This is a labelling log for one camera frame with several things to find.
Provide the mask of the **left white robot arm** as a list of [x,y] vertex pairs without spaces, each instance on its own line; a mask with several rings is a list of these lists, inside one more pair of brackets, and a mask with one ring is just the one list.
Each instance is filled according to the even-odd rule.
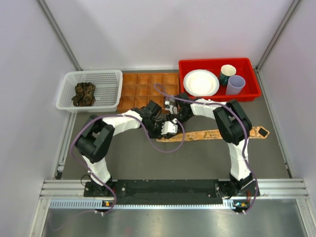
[[80,135],[75,147],[86,162],[88,172],[95,190],[102,196],[112,190],[109,181],[111,175],[107,169],[105,156],[108,153],[112,138],[131,129],[143,127],[151,139],[170,138],[178,133],[179,121],[176,118],[163,120],[158,118],[161,106],[150,101],[142,108],[133,108],[114,117],[106,117],[93,121]]

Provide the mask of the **orange patterned tie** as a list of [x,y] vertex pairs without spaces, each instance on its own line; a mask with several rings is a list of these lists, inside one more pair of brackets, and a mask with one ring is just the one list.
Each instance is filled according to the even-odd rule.
[[[254,126],[249,133],[250,139],[266,139],[270,132],[262,126]],[[157,139],[158,142],[181,142],[183,139],[183,134],[177,134],[172,138],[161,138]],[[198,140],[220,140],[222,136],[218,129],[213,130],[203,130],[203,131],[193,131],[185,134],[184,141],[198,141]]]

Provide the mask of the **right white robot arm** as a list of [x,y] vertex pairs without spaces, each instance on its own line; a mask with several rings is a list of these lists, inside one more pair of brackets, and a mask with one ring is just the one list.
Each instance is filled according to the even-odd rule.
[[215,102],[202,98],[190,99],[186,93],[174,97],[180,107],[176,118],[185,122],[193,116],[203,116],[216,121],[222,139],[228,144],[231,169],[232,195],[243,195],[253,182],[253,172],[248,161],[248,141],[252,123],[237,100]]

